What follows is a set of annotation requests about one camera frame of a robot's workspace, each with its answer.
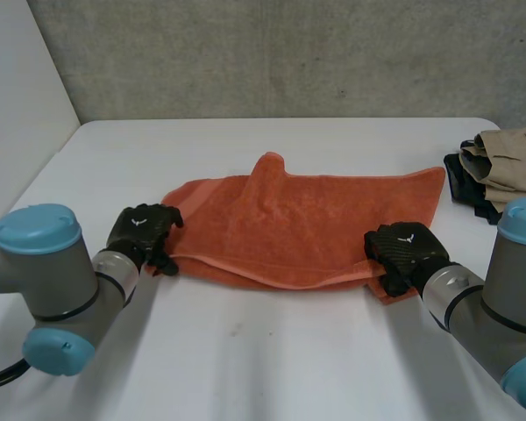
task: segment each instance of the gray concrete wall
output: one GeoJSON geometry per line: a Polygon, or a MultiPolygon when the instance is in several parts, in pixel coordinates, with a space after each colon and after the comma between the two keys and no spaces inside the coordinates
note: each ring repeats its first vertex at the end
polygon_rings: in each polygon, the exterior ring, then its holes
{"type": "Polygon", "coordinates": [[[526,125],[526,0],[29,0],[81,121],[526,125]]]}

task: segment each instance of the black cloth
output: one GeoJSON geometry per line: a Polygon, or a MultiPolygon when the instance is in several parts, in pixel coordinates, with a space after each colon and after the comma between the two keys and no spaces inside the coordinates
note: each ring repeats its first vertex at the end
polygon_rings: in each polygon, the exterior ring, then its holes
{"type": "Polygon", "coordinates": [[[452,200],[472,206],[476,217],[485,218],[490,225],[497,225],[502,213],[497,212],[491,202],[485,200],[485,186],[476,182],[462,168],[459,153],[446,155],[444,165],[448,173],[452,200]]]}

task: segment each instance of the wall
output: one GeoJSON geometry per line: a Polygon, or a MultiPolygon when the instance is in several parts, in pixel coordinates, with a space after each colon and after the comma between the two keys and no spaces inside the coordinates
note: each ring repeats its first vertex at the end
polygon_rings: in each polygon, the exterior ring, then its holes
{"type": "Polygon", "coordinates": [[[79,126],[25,0],[0,0],[0,217],[79,126]]]}
{"type": "Polygon", "coordinates": [[[526,125],[526,0],[29,0],[82,121],[526,125]]]}

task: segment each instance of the white wall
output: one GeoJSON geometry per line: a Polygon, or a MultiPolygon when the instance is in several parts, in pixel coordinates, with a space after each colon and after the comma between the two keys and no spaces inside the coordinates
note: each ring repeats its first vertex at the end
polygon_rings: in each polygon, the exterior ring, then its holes
{"type": "Polygon", "coordinates": [[[0,217],[79,126],[25,0],[0,0],[0,217]]]}

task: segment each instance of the black cable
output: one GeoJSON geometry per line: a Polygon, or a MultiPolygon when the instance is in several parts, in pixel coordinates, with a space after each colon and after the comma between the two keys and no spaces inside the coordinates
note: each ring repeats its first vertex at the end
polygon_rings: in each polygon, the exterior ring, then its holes
{"type": "Polygon", "coordinates": [[[16,364],[13,364],[12,366],[0,371],[0,387],[21,377],[29,369],[29,367],[30,365],[27,364],[27,361],[22,359],[16,364]]]}

